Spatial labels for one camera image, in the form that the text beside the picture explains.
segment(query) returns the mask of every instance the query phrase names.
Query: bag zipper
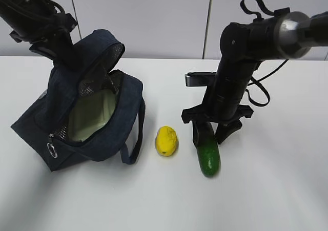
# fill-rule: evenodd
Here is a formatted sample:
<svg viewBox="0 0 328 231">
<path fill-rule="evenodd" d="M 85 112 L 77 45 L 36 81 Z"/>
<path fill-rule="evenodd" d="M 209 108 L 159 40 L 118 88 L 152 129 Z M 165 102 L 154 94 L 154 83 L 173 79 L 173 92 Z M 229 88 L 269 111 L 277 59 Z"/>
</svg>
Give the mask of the bag zipper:
<svg viewBox="0 0 328 231">
<path fill-rule="evenodd" d="M 123 80 L 124 80 L 124 75 L 122 76 L 122 78 L 121 78 L 121 80 L 120 80 L 120 84 L 119 84 L 120 87 L 121 87 L 122 84 L 123 84 Z M 120 95 L 121 95 L 121 91 L 118 92 L 118 95 L 117 95 L 117 103 L 119 103 Z M 115 107 L 115 110 L 114 110 L 114 112 L 113 112 L 111 118 L 108 120 L 108 122 L 105 124 L 105 126 L 102 127 L 101 129 L 95 131 L 95 132 L 94 132 L 92 135 L 90 135 L 85 141 L 82 141 L 82 142 L 72 142 L 72 141 L 67 141 L 67 140 L 64 140 L 64 139 L 60 138 L 59 136 L 54 135 L 53 133 L 51 133 L 51 134 L 49 135 L 49 139 L 51 139 L 51 144 L 52 144 L 52 138 L 55 138 L 55 139 L 57 139 L 57 140 L 59 140 L 59 141 L 62 141 L 62 142 L 64 142 L 64 143 L 67 144 L 67 145 L 76 146 L 76 147 L 78 147 L 78 146 L 82 146 L 82 145 L 88 143 L 89 140 L 91 140 L 94 136 L 96 136 L 98 133 L 100 133 L 102 130 L 104 130 L 104 129 L 106 128 L 106 126 L 110 123 L 112 117 L 115 116 L 116 110 L 117 110 L 117 106 Z"/>
<path fill-rule="evenodd" d="M 52 138 L 54 137 L 53 134 L 50 134 L 49 135 L 49 138 L 48 138 L 48 143 L 47 143 L 47 148 L 48 148 L 48 151 L 50 153 L 50 155 L 53 157 L 53 158 L 58 158 L 58 154 L 57 154 L 57 151 L 53 145 L 53 141 L 52 141 Z"/>
</svg>

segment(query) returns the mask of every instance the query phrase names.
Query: zipper pull ring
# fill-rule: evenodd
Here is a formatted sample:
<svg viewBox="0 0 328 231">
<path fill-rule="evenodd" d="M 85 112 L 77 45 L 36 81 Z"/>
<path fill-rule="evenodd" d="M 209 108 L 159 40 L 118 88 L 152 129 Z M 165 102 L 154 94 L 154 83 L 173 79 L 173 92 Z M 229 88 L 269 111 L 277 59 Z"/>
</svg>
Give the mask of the zipper pull ring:
<svg viewBox="0 0 328 231">
<path fill-rule="evenodd" d="M 50 155 L 53 158 L 57 158 L 58 157 L 58 154 L 57 154 L 57 151 L 56 151 L 56 149 L 55 149 L 55 147 L 53 146 L 53 143 L 52 143 L 52 138 L 53 137 L 54 137 L 53 134 L 50 134 L 49 135 L 48 143 L 47 143 L 47 148 L 48 148 L 48 151 L 49 151 Z"/>
</svg>

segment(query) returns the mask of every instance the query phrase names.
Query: bag handle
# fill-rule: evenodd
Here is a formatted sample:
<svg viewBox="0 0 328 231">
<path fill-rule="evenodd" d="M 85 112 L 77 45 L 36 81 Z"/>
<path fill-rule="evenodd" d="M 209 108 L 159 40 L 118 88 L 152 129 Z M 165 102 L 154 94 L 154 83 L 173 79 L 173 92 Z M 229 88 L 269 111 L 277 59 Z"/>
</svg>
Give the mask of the bag handle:
<svg viewBox="0 0 328 231">
<path fill-rule="evenodd" d="M 140 149 L 141 149 L 141 144 L 142 144 L 142 138 L 143 138 L 143 130 L 144 130 L 144 121 L 145 121 L 145 112 L 146 112 L 146 104 L 144 99 L 141 99 L 141 104 L 138 112 L 138 122 L 139 122 L 139 135 L 138 135 L 138 140 L 134 146 L 133 152 L 131 156 L 129 156 L 129 151 L 128 147 L 126 144 L 120 149 L 121 152 L 121 159 L 123 163 L 126 164 L 134 164 L 135 161 L 138 158 Z"/>
</svg>

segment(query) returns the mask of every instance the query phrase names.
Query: black strap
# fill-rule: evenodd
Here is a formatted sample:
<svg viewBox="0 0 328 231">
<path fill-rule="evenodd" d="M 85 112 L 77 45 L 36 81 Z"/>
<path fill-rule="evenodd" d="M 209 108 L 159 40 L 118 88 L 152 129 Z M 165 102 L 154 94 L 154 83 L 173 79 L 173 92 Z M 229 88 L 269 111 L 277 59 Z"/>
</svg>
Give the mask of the black strap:
<svg viewBox="0 0 328 231">
<path fill-rule="evenodd" d="M 253 82 L 253 84 L 255 84 L 256 86 L 258 86 L 260 88 L 260 90 L 265 94 L 265 96 L 268 98 L 267 103 L 258 103 L 255 100 L 253 100 L 251 98 L 250 92 L 248 89 L 246 89 L 246 92 L 248 94 L 248 100 L 250 101 L 250 103 L 252 103 L 253 105 L 257 106 L 257 107 L 265 107 L 269 104 L 270 102 L 270 94 L 268 93 L 268 91 L 265 89 L 265 87 L 258 81 L 256 80 L 254 77 L 251 77 L 251 81 Z"/>
<path fill-rule="evenodd" d="M 124 144 L 124 146 L 120 149 L 121 159 L 122 159 L 123 163 L 134 164 L 138 158 L 138 155 L 139 155 L 139 152 L 141 149 L 141 144 L 142 144 L 142 137 L 143 137 L 143 130 L 144 130 L 143 122 L 145 121 L 145 112 L 146 112 L 146 104 L 145 104 L 144 99 L 142 99 L 140 108 L 139 108 L 139 113 L 138 113 L 138 122 L 139 122 L 138 140 L 134 146 L 131 156 L 129 156 L 129 151 L 128 151 L 126 144 Z"/>
<path fill-rule="evenodd" d="M 259 6 L 259 8 L 261 9 L 262 12 L 264 12 L 266 15 L 269 15 L 269 16 L 274 16 L 274 13 L 272 11 L 270 11 L 264 4 L 263 0 L 255 0 Z M 255 14 L 256 15 L 256 20 L 263 20 L 262 18 L 262 15 L 260 12 L 254 12 L 254 11 L 250 11 L 246 5 L 245 5 L 245 0 L 242 0 L 240 2 L 240 6 L 242 8 L 242 10 L 248 14 L 248 15 L 251 15 L 251 14 Z"/>
</svg>

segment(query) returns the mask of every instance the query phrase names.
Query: navy blue bag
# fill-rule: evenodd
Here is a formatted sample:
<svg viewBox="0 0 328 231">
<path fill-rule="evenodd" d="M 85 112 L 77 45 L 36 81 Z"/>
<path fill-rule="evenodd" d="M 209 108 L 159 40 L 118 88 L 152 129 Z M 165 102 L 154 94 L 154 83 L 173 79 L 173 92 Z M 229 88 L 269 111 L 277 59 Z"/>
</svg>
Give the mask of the navy blue bag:
<svg viewBox="0 0 328 231">
<path fill-rule="evenodd" d="M 134 164 L 142 143 L 145 102 L 142 82 L 119 70 L 112 71 L 124 53 L 107 30 L 96 30 L 74 45 L 83 66 L 70 71 L 54 63 L 48 89 L 12 125 L 15 132 L 44 160 L 51 171 L 83 162 L 103 161 L 120 151 L 123 163 Z M 68 117 L 76 101 L 103 89 L 116 97 L 116 107 L 107 124 L 83 142 L 68 138 Z M 139 135 L 129 155 L 125 144 L 138 115 Z"/>
</svg>

